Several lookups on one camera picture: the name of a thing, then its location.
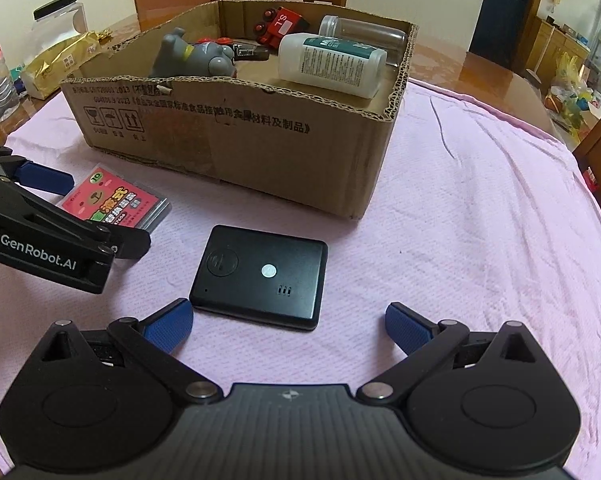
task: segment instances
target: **red toy truck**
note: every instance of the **red toy truck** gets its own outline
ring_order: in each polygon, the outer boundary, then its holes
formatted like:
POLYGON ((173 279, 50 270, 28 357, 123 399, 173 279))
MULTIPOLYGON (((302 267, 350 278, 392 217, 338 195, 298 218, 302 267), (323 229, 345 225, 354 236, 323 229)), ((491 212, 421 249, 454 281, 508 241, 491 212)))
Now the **red toy truck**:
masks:
POLYGON ((279 7, 267 9, 263 12, 263 22, 254 25, 258 43, 278 49, 280 40, 286 34, 306 32, 309 28, 307 20, 293 10, 279 7))

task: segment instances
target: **pink towel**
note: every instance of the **pink towel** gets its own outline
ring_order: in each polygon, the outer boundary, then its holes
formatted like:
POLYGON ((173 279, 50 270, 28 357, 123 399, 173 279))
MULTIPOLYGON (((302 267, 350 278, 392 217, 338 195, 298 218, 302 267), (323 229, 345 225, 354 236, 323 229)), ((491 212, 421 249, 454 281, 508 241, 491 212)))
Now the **pink towel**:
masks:
MULTIPOLYGON (((473 330, 519 319, 581 409, 567 468, 601 480, 601 212, 571 153, 548 134, 411 82, 359 222, 92 150, 62 95, 8 145, 77 181, 104 163, 167 195, 174 209, 150 253, 133 265, 117 262, 100 296, 0 265, 0 400, 54 320, 104 328, 187 296, 212 227, 238 225, 328 243, 318 328, 293 333, 196 313, 178 354, 184 363, 226 392, 238 381, 342 382, 355 390, 404 358, 383 329, 391 301, 473 330)), ((1 439, 0 466, 10 467, 1 439)))

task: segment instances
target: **black lid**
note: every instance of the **black lid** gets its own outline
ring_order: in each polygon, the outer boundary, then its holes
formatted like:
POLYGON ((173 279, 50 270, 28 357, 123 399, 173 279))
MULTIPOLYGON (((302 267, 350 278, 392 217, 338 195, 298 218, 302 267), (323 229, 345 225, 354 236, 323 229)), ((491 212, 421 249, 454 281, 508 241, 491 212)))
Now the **black lid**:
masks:
POLYGON ((38 7, 38 9, 34 10, 34 20, 40 20, 45 16, 53 14, 57 10, 61 10, 63 7, 75 4, 75 2, 76 0, 54 0, 53 2, 44 4, 42 7, 38 7))

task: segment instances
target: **black rectangular device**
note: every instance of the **black rectangular device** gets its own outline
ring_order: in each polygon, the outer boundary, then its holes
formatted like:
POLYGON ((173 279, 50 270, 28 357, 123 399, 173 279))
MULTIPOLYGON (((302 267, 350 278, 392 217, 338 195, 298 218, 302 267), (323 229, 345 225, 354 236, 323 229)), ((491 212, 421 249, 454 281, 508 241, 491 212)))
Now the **black rectangular device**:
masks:
POLYGON ((314 330, 326 265, 320 240, 217 225, 189 299, 200 310, 314 330))

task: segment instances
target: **cardboard box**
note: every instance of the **cardboard box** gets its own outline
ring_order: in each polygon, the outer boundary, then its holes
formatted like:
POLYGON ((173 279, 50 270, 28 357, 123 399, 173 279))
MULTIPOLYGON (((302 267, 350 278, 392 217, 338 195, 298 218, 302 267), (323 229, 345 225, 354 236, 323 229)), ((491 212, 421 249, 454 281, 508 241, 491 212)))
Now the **cardboard box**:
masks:
POLYGON ((407 22, 329 4, 223 0, 95 56, 62 90, 90 146, 362 218, 407 85, 416 32, 407 22), (147 78, 162 37, 174 27, 183 27, 189 42, 254 40, 263 11, 279 6, 303 15, 314 33, 326 14, 404 30, 403 61, 383 69, 371 100, 280 80, 277 56, 237 62, 237 79, 147 78))

